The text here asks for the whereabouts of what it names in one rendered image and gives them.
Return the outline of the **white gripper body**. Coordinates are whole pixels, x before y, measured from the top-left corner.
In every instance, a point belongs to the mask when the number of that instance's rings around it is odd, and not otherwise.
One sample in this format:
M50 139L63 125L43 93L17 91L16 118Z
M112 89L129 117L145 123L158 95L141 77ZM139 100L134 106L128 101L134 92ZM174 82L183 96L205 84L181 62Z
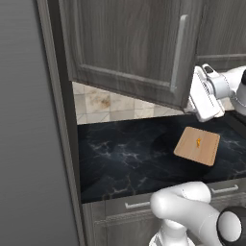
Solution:
M222 117L225 114L221 101L209 92L210 88L211 85L203 69L196 66L189 92L189 103L200 122L209 121L213 117Z

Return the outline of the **light wooden cutting board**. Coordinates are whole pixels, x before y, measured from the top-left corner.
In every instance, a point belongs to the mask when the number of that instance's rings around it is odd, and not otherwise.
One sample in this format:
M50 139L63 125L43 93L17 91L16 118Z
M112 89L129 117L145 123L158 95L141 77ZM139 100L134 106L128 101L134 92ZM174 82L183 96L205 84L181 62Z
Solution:
M220 141L220 135L186 127L175 147L178 157L213 166Z

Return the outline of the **grey wood cabinet door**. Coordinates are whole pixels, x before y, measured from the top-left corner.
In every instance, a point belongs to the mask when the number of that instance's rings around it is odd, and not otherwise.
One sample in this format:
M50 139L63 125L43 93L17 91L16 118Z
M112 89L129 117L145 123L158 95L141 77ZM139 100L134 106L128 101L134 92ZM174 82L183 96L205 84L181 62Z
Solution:
M59 0L69 79L182 110L204 0ZM180 17L188 15L177 89L170 91Z

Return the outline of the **grey base cabinet door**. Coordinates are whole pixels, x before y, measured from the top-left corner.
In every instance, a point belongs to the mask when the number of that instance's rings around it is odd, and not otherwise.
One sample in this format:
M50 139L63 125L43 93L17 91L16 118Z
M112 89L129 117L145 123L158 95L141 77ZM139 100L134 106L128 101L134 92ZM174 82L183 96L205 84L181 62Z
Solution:
M95 246L149 246L160 228L156 218L133 218L95 223Z

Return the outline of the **grey drawer front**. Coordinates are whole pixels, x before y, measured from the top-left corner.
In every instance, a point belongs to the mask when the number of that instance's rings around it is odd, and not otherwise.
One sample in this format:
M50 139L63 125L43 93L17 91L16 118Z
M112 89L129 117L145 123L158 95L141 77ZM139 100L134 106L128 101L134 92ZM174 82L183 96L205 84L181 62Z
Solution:
M232 187L234 185L238 185L239 189L233 192L226 192L221 194L212 194L211 192L211 188L221 189L226 187ZM208 187L211 192L212 202L218 202L218 201L230 202L231 200L242 200L243 198L246 198L246 178L210 183L208 184Z
M105 202L105 215L107 220L125 219L151 213L150 206L138 209L126 209L125 203L136 204L150 202L151 193L122 197Z

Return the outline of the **grey wood upright panel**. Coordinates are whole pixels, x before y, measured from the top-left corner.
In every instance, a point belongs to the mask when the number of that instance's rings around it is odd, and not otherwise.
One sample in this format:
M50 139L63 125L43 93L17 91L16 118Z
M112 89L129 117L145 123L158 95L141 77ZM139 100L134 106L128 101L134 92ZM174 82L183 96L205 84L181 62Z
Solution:
M66 177L79 246L86 246L81 206L77 120L72 83L68 78L59 0L37 0L37 9L55 101Z

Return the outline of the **grey fridge side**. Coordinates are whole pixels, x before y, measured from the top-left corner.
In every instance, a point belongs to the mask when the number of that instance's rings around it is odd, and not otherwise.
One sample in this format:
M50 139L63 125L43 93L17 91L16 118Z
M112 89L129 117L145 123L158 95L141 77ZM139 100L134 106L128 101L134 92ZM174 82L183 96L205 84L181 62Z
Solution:
M79 246L35 0L0 0L0 246Z

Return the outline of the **grey wood wall cabinet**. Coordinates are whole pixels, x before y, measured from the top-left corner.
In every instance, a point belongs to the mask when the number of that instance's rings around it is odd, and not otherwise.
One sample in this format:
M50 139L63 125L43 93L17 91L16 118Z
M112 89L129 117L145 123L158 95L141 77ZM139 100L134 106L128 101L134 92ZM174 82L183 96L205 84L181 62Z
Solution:
M246 65L246 0L205 0L197 63L217 71Z

